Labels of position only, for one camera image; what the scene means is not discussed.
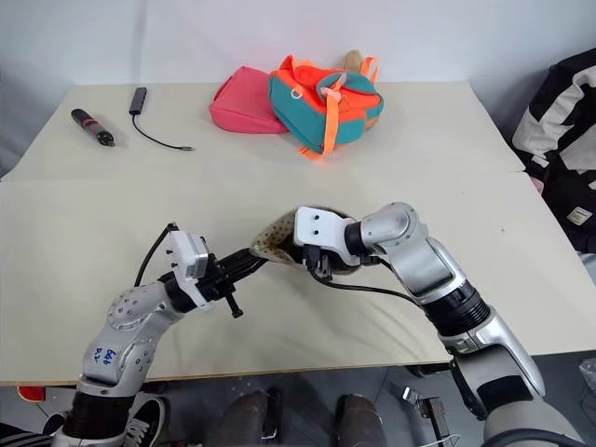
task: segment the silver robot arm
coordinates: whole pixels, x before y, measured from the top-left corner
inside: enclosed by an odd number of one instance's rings
[[[547,405],[545,386],[532,358],[496,310],[486,304],[449,252],[428,236],[416,211],[392,203],[360,222],[337,214],[301,207],[296,212],[294,243],[320,249],[307,267],[325,265],[325,251],[348,265],[360,258],[383,255],[437,329],[454,356],[454,380],[464,403],[486,419],[485,439],[515,428],[554,431],[579,440],[569,422]]]
[[[156,282],[123,292],[112,302],[105,326],[85,352],[73,408],[53,446],[121,446],[129,409],[164,332],[184,314],[196,308],[207,310],[222,298],[233,317],[242,315],[232,295],[234,283],[266,260],[251,255],[248,249],[217,260],[203,237],[167,230],[162,236],[169,238],[166,253],[172,271]]]

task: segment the white backdrop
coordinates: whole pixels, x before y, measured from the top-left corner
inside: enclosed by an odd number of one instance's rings
[[[74,84],[223,81],[353,47],[382,81],[469,79],[507,137],[547,67],[596,47],[594,18],[593,0],[0,0],[0,175]]]

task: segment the red object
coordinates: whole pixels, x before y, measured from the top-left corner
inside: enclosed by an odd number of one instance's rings
[[[28,402],[45,402],[46,401],[46,387],[45,386],[17,386],[19,396]]]
[[[239,133],[284,133],[269,101],[269,74],[240,67],[223,83],[209,106],[220,128]]]

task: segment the fabric cloth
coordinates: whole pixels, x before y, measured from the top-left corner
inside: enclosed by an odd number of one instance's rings
[[[550,68],[513,146],[574,248],[596,252],[596,48]]]

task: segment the pink pouch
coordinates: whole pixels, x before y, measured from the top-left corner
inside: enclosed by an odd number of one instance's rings
[[[209,106],[220,128],[240,133],[283,133],[269,102],[269,74],[240,67],[223,83]]]

